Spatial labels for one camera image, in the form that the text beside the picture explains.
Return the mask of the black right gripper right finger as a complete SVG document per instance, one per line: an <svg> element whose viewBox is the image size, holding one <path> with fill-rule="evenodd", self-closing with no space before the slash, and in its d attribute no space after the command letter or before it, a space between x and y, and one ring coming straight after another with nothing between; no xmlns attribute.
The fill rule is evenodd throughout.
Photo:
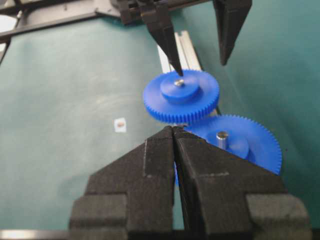
<svg viewBox="0 0 320 240"><path fill-rule="evenodd" d="M262 167L173 129L188 230L204 240L310 240L304 203L282 178Z"/></svg>

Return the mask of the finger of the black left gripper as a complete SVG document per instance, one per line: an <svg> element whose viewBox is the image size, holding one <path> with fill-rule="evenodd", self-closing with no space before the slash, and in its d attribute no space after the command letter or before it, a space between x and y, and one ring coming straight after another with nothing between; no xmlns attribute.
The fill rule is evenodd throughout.
<svg viewBox="0 0 320 240"><path fill-rule="evenodd" d="M219 42L220 63L225 66L252 6L251 0L215 0L213 2Z"/></svg>

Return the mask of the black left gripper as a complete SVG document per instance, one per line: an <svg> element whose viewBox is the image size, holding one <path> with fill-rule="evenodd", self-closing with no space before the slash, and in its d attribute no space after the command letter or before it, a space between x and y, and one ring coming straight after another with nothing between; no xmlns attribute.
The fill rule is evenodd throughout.
<svg viewBox="0 0 320 240"><path fill-rule="evenodd" d="M179 76L183 76L175 31L169 11L182 9L208 0L110 0L109 3L124 25L142 18L158 46Z"/></svg>

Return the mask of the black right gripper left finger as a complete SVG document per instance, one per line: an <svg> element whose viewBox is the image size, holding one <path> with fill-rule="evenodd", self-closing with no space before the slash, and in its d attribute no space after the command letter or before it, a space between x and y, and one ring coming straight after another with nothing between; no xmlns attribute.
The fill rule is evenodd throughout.
<svg viewBox="0 0 320 240"><path fill-rule="evenodd" d="M72 206L71 240L168 240L173 233L173 130L165 127L93 173Z"/></svg>

